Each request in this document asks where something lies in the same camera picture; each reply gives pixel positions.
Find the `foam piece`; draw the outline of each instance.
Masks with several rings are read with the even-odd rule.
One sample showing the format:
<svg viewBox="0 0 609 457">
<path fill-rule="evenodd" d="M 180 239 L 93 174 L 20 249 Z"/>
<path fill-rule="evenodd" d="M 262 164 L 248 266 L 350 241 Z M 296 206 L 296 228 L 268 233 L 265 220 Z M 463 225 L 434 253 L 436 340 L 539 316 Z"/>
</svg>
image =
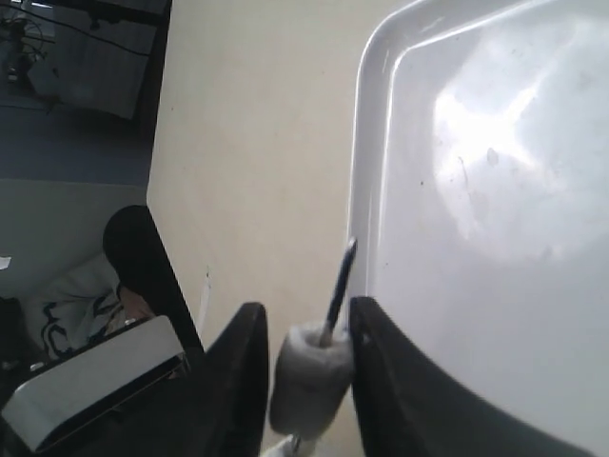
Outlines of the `foam piece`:
<svg viewBox="0 0 609 457">
<path fill-rule="evenodd" d="M 319 348 L 323 325 L 293 327 L 275 368 L 270 424 L 283 435 L 319 438 L 330 426 L 353 378 L 353 348 L 346 333 Z"/>
</svg>

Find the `desk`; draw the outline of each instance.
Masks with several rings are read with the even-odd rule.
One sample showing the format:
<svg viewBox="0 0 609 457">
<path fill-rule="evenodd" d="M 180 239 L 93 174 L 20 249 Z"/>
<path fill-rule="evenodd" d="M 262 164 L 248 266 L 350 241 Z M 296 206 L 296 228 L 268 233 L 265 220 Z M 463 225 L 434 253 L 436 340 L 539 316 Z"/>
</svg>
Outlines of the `desk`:
<svg viewBox="0 0 609 457">
<path fill-rule="evenodd" d="M 355 85 L 398 0 L 175 2 L 148 204 L 209 345 L 266 305 L 271 360 L 321 320 L 346 241 Z M 265 444 L 272 437 L 267 434 Z M 350 398 L 326 436 L 362 455 Z"/>
</svg>

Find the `white tray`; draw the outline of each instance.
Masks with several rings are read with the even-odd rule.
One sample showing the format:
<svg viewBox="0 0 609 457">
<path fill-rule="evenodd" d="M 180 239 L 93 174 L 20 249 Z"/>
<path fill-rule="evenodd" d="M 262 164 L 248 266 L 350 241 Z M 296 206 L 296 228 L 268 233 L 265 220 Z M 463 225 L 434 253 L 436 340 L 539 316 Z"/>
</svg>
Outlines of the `white tray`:
<svg viewBox="0 0 609 457">
<path fill-rule="evenodd" d="M 368 43 L 355 130 L 350 294 L 609 455 L 609 2 L 412 3 Z"/>
</svg>

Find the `cable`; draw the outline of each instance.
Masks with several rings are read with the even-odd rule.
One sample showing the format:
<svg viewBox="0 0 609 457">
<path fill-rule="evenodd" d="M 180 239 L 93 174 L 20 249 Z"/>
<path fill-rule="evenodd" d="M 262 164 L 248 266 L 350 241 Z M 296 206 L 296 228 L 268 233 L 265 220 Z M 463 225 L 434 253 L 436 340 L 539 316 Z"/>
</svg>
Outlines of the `cable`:
<svg viewBox="0 0 609 457">
<path fill-rule="evenodd" d="M 127 48 L 127 47 L 125 47 L 123 45 L 120 45 L 120 44 L 118 44 L 118 43 L 116 43 L 114 41 L 107 40 L 106 38 L 102 38 L 101 36 L 95 36 L 95 35 L 89 33 L 88 31 L 85 31 L 85 30 L 82 30 L 82 29 L 78 29 L 77 27 L 74 27 L 73 25 L 66 24 L 65 22 L 55 21 L 54 19 L 48 19 L 45 16 L 41 16 L 40 14 L 36 14 L 35 12 L 22 10 L 21 8 L 15 7 L 14 5 L 5 5 L 4 8 L 8 8 L 10 10 L 19 10 L 19 11 L 23 12 L 24 14 L 28 14 L 31 17 L 35 17 L 37 19 L 40 19 L 41 21 L 50 22 L 51 24 L 54 24 L 56 26 L 65 27 L 66 29 L 77 31 L 78 33 L 82 33 L 83 35 L 87 36 L 88 38 L 100 41 L 102 43 L 106 43 L 107 45 L 114 46 L 115 48 L 118 48 L 119 50 L 124 50 L 126 52 L 131 53 L 131 54 L 139 55 L 140 57 L 149 57 L 150 56 L 150 54 L 146 54 L 145 52 L 140 52 L 139 50 L 132 50 L 132 49 Z"/>
</svg>

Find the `white foam cylinder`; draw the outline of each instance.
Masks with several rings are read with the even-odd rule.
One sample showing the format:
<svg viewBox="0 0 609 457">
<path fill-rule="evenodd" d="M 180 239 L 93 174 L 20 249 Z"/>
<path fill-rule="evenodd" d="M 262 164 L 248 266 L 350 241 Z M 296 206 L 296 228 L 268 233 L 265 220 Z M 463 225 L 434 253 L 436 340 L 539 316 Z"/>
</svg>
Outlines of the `white foam cylinder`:
<svg viewBox="0 0 609 457">
<path fill-rule="evenodd" d="M 283 435 L 318 439 L 332 424 L 353 378 L 353 348 L 346 332 L 320 348 L 323 325 L 293 327 L 275 367 L 270 424 Z"/>
</svg>

